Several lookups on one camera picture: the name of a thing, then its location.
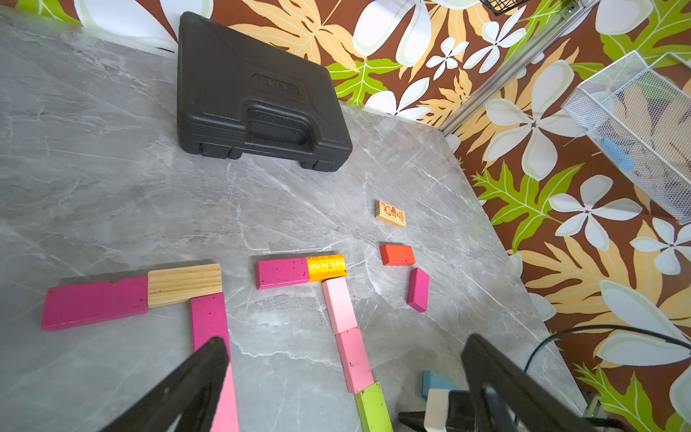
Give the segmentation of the green block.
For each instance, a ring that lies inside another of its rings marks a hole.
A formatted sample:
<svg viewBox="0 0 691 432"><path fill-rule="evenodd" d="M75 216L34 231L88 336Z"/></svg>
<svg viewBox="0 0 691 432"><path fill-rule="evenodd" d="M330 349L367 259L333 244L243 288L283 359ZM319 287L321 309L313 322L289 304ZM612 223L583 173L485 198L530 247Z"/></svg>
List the green block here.
<svg viewBox="0 0 691 432"><path fill-rule="evenodd" d="M392 432L392 420L379 382L358 392L356 407L364 432Z"/></svg>

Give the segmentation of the magenta block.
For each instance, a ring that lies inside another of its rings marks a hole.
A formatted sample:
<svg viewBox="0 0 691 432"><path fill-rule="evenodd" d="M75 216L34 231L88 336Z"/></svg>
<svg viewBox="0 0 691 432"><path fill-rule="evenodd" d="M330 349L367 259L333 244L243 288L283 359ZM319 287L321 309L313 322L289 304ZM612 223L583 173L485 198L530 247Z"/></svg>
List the magenta block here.
<svg viewBox="0 0 691 432"><path fill-rule="evenodd" d="M147 277L53 287L46 293L41 328L71 329L142 315L148 310Z"/></svg>
<svg viewBox="0 0 691 432"><path fill-rule="evenodd" d="M258 290L307 284L309 281L308 260L305 257L261 260L256 264Z"/></svg>
<svg viewBox="0 0 691 432"><path fill-rule="evenodd" d="M414 268L410 273L408 284L408 306L415 311L425 312L428 309L429 286L429 274L419 267Z"/></svg>
<svg viewBox="0 0 691 432"><path fill-rule="evenodd" d="M225 298L222 293L192 298L191 316L193 344L197 350L211 338L221 338L230 354L230 333Z"/></svg>

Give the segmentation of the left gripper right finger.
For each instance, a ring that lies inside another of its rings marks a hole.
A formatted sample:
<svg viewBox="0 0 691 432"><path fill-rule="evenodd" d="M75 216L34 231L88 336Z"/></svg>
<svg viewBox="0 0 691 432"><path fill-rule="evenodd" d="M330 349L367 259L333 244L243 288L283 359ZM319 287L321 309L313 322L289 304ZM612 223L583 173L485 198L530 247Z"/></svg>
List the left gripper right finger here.
<svg viewBox="0 0 691 432"><path fill-rule="evenodd" d="M480 431L592 431L486 338L472 334L461 354Z"/></svg>

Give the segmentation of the orange block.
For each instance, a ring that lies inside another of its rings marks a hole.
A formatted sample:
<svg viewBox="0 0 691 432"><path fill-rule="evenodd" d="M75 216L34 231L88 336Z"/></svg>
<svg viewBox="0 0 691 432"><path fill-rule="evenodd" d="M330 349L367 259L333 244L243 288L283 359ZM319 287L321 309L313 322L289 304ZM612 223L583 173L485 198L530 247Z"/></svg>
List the orange block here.
<svg viewBox="0 0 691 432"><path fill-rule="evenodd" d="M311 282L322 282L347 276L347 263L344 255L308 257L307 265Z"/></svg>

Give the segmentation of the natural wood block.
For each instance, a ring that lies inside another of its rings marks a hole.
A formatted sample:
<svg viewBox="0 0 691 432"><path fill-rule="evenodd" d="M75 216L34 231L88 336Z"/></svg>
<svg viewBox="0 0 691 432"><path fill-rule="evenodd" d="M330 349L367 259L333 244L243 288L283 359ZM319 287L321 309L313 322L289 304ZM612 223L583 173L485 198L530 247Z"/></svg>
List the natural wood block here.
<svg viewBox="0 0 691 432"><path fill-rule="evenodd" d="M148 306L158 308L222 293L221 266L208 264L148 273Z"/></svg>

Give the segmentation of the red block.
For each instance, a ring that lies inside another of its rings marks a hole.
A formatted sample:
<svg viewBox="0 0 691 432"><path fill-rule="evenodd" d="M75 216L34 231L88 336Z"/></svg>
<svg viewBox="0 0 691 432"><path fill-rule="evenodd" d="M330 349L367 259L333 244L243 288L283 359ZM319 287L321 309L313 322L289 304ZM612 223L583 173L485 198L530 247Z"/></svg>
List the red block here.
<svg viewBox="0 0 691 432"><path fill-rule="evenodd" d="M385 266L413 266L417 263L410 246L384 244L380 252L381 261Z"/></svg>

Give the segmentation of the magenta block top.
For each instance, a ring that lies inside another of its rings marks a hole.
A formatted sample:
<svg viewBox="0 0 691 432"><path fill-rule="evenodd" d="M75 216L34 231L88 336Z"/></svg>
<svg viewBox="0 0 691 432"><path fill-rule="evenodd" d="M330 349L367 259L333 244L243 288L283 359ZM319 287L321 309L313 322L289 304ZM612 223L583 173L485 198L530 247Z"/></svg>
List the magenta block top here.
<svg viewBox="0 0 691 432"><path fill-rule="evenodd" d="M309 281L308 260L305 257L261 260L256 264L258 290L307 284Z"/></svg>

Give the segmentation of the light pink block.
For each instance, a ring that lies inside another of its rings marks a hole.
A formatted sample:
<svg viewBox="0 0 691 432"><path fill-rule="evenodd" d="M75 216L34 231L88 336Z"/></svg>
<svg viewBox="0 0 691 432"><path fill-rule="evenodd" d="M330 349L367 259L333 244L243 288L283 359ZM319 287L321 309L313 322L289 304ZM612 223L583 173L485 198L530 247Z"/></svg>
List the light pink block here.
<svg viewBox="0 0 691 432"><path fill-rule="evenodd" d="M334 335L357 327L356 314L351 302L345 277L322 282L322 290L328 308L331 329Z"/></svg>
<svg viewBox="0 0 691 432"><path fill-rule="evenodd" d="M239 432L239 415L232 364L228 364L211 432Z"/></svg>

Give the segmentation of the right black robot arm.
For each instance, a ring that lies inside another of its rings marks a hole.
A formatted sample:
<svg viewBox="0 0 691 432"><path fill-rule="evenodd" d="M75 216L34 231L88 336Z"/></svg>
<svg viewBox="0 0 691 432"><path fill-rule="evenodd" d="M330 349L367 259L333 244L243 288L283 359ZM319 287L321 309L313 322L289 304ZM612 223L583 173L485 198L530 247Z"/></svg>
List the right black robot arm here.
<svg viewBox="0 0 691 432"><path fill-rule="evenodd" d="M431 389L426 399L426 410L400 412L398 420L414 431L479 431L471 394L467 391Z"/></svg>

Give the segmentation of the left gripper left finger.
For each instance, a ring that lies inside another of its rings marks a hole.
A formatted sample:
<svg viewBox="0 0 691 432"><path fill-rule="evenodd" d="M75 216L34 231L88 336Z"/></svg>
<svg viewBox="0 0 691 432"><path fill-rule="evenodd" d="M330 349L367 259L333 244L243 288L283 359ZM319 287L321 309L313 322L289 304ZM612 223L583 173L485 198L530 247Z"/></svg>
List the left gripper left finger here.
<svg viewBox="0 0 691 432"><path fill-rule="evenodd" d="M230 359L214 337L189 356L105 431L209 431L221 399Z"/></svg>

